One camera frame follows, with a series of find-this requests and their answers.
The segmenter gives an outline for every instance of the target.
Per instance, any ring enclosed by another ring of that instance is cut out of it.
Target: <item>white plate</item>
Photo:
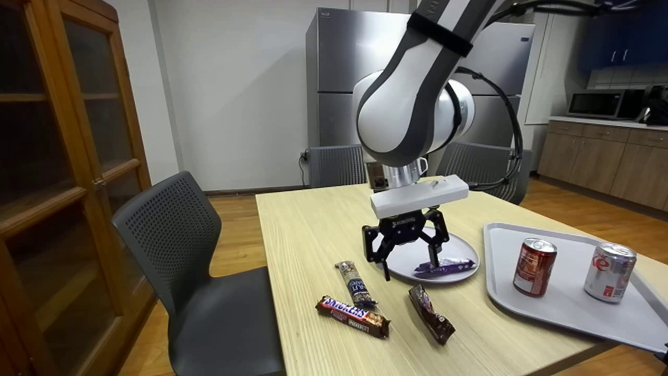
[[[474,260],[474,268],[468,268],[468,272],[461,272],[461,273],[448,273],[448,275],[436,275],[436,277],[419,277],[419,275],[413,275],[416,273],[416,266],[419,262],[428,262],[431,260],[431,253],[428,253],[428,244],[417,238],[416,241],[408,241],[408,244],[400,244],[392,249],[392,253],[388,255],[388,268],[394,273],[394,275],[401,275],[401,277],[408,277],[408,279],[416,279],[416,282],[424,282],[424,283],[455,283],[460,279],[465,279],[465,277],[473,277],[476,272],[479,272],[479,255],[476,250],[463,241],[461,238],[449,234],[451,240],[449,241],[442,241],[442,249],[439,253],[439,260],[440,265],[448,265],[451,260],[468,260],[473,259]],[[382,234],[378,234],[373,238],[373,249],[378,249],[382,241]]]

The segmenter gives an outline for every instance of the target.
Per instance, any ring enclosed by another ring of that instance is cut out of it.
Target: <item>wooden table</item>
[[[435,310],[458,328],[439,346],[408,299],[411,286],[397,277],[387,282],[382,266],[364,257],[361,226],[378,222],[367,186],[260,193],[258,207],[288,373],[551,373],[605,346],[504,312],[487,296],[485,260],[474,277],[428,289]],[[583,234],[483,191],[440,210],[449,231],[473,244],[480,259],[483,228],[491,221]],[[315,303],[323,295],[352,300],[335,268],[346,259],[356,260],[381,312],[391,320],[391,338],[317,314]],[[668,286],[664,262],[639,255],[638,272],[652,286]]]

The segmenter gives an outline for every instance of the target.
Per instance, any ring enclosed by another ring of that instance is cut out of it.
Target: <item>can lid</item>
[[[615,241],[601,241],[600,244],[604,253],[620,255],[620,257],[634,257],[634,253],[628,247],[615,244]]]
[[[556,244],[551,244],[549,240],[539,238],[539,236],[527,238],[524,244],[535,249],[535,250],[542,250],[542,253],[557,253]]]

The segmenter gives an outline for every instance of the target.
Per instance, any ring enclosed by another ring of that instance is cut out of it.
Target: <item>chair seat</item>
[[[266,266],[214,277],[172,326],[177,373],[285,373]]]

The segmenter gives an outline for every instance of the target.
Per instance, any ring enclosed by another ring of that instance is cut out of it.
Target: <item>red soda can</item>
[[[620,303],[634,266],[634,250],[623,244],[604,241],[593,250],[589,273],[585,279],[587,295]]]
[[[530,296],[543,296],[557,259],[557,247],[533,236],[522,241],[513,286]]]

